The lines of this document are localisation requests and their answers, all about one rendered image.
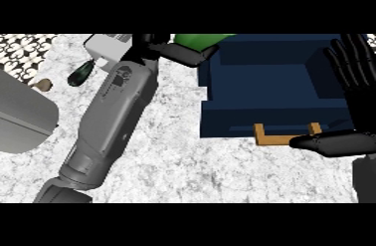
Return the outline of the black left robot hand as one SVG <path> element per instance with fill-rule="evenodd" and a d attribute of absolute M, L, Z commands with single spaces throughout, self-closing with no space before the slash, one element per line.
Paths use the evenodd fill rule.
<path fill-rule="evenodd" d="M 132 47 L 122 57 L 122 61 L 132 61 L 143 65 L 146 60 L 156 61 L 159 58 L 196 68 L 218 50 L 218 45 L 211 45 L 202 51 L 196 51 L 178 43 L 168 43 L 169 34 L 134 34 Z"/>

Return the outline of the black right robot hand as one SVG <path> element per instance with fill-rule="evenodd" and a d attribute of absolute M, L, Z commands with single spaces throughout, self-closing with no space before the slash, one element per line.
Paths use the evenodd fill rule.
<path fill-rule="evenodd" d="M 324 157 L 376 154 L 376 53 L 361 34 L 342 34 L 323 53 L 342 87 L 354 129 L 298 136 L 289 146 Z"/>

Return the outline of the green cup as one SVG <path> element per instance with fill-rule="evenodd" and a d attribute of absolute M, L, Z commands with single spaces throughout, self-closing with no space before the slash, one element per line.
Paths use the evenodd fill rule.
<path fill-rule="evenodd" d="M 175 34 L 174 42 L 200 52 L 227 37 L 230 34 Z"/>

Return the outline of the blue open drawer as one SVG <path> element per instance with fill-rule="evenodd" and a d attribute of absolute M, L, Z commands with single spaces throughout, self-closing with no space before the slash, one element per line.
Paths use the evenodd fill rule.
<path fill-rule="evenodd" d="M 237 34 L 208 61 L 212 109 L 343 108 L 342 89 L 323 49 L 336 34 Z"/>

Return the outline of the blue drawer front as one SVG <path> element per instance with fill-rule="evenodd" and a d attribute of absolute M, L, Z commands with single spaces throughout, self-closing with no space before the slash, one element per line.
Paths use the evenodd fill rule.
<path fill-rule="evenodd" d="M 308 134 L 309 123 L 318 123 L 323 131 L 354 128 L 345 100 L 318 99 L 312 93 L 262 94 L 200 103 L 200 137 L 253 136 L 256 123 L 267 135 Z"/>

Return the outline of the white box appliance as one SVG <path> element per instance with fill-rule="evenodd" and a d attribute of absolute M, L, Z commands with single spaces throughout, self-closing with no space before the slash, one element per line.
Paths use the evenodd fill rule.
<path fill-rule="evenodd" d="M 84 48 L 94 59 L 96 66 L 104 72 L 110 72 L 131 47 L 131 34 L 93 34 L 84 42 Z"/>

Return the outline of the dark green bottle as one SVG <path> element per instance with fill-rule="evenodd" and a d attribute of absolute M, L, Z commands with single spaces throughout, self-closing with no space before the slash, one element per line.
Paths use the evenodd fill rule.
<path fill-rule="evenodd" d="M 93 72 L 94 65 L 96 65 L 94 60 L 87 61 L 81 65 L 81 67 L 75 70 L 75 72 L 69 75 L 68 84 L 71 87 L 79 87 L 85 83 Z"/>

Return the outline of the small tan object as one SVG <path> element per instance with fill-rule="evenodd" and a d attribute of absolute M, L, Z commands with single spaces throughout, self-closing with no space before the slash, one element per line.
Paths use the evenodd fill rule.
<path fill-rule="evenodd" d="M 53 83 L 48 79 L 43 79 L 37 83 L 31 84 L 29 87 L 37 88 L 41 92 L 48 92 L 53 87 Z"/>

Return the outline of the grey rounded appliance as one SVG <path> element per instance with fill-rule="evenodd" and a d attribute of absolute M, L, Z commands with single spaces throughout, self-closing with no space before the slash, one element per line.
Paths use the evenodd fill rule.
<path fill-rule="evenodd" d="M 51 135 L 57 120 L 54 102 L 0 70 L 0 151 L 34 149 Z"/>

